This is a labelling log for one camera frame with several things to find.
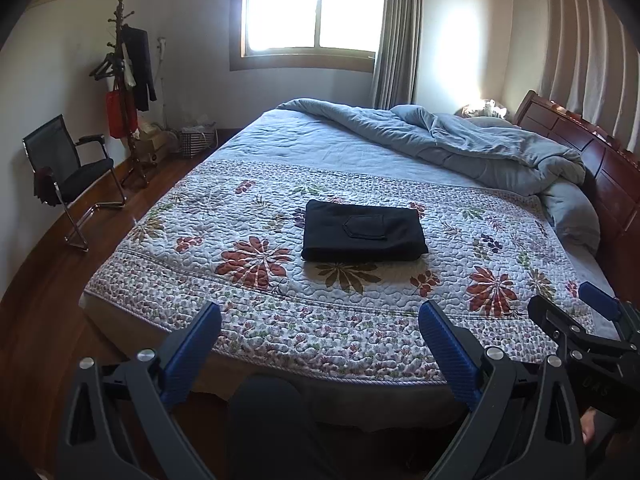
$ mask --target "person's leg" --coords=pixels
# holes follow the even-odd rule
[[[298,391],[287,381],[252,376],[228,409],[231,480],[338,480]]]

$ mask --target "bed frame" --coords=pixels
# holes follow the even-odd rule
[[[596,259],[621,300],[640,306],[640,167],[633,153],[599,126],[529,91],[514,124],[582,153],[582,188],[593,203],[602,240]]]

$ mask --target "chair seat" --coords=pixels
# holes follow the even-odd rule
[[[66,204],[73,202],[96,180],[113,168],[113,159],[104,158],[81,166],[71,174],[60,186],[62,200]]]

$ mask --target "metal screw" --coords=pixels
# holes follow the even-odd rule
[[[95,364],[94,360],[91,359],[90,357],[85,357],[84,359],[82,359],[80,361],[79,367],[82,368],[82,370],[88,370],[89,368],[91,368],[93,365]]]
[[[151,348],[145,348],[138,352],[138,361],[142,361],[143,363],[151,361],[154,357],[156,357],[156,353]]]
[[[546,362],[552,365],[553,368],[559,368],[562,366],[562,360],[557,355],[550,355],[546,358]]]
[[[504,352],[495,346],[486,349],[486,356],[494,361],[499,361],[504,357]]]

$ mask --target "blue gripper pad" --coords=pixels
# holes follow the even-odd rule
[[[222,326],[220,307],[215,303],[209,303],[202,308],[204,312],[200,312],[188,328],[169,336],[181,336],[183,340],[164,366],[164,382],[160,399],[168,410],[187,399],[193,381],[196,380],[220,334]]]
[[[616,298],[612,298],[606,292],[601,291],[597,286],[584,282],[578,289],[578,295],[593,310],[597,310],[609,321],[618,321],[622,316],[620,304]]]
[[[418,313],[418,325],[425,343],[442,370],[456,400],[466,402],[471,411],[478,405],[482,392],[478,389],[479,370],[453,333],[453,325],[438,307],[425,301]]]

